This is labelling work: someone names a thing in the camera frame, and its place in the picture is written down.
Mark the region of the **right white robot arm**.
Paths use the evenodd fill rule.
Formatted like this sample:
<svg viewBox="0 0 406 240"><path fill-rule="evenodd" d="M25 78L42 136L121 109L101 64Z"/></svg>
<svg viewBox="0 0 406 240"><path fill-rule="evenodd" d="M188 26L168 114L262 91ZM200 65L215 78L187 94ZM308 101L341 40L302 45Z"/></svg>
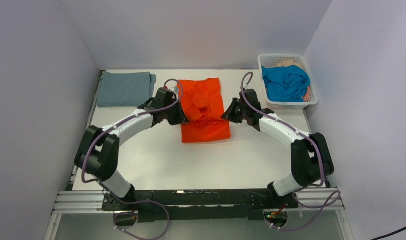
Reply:
<svg viewBox="0 0 406 240"><path fill-rule="evenodd" d="M247 124L265 133L290 150L291 169L283 178L269 184L274 196L283 197L315 183L323 185L334 173L334 165L324 135L310 134L282 120L273 110L262 108L253 89L244 89L221 116L223 120Z"/></svg>

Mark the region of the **orange t shirt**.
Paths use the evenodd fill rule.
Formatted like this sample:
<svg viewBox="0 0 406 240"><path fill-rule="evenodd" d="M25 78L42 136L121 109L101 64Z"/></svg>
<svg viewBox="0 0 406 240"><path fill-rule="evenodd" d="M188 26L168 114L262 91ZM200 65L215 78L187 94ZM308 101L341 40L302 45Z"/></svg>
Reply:
<svg viewBox="0 0 406 240"><path fill-rule="evenodd" d="M230 125L223 120L224 105L218 78L205 80L180 79L177 86L180 104L187 118L182 123L181 142L185 144L208 143L227 140L231 137Z"/></svg>

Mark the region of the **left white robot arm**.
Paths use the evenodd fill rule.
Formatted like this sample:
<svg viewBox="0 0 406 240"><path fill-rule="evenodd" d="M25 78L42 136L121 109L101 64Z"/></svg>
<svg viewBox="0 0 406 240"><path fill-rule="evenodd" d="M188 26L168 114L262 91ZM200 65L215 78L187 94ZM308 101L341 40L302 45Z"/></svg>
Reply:
<svg viewBox="0 0 406 240"><path fill-rule="evenodd" d="M138 133L167 121L175 126L188 120L177 94L161 87L155 97L138 106L127 117L104 127L86 128L74 164L83 174L95 177L107 191L125 202L134 202L135 188L117 170L120 146Z"/></svg>

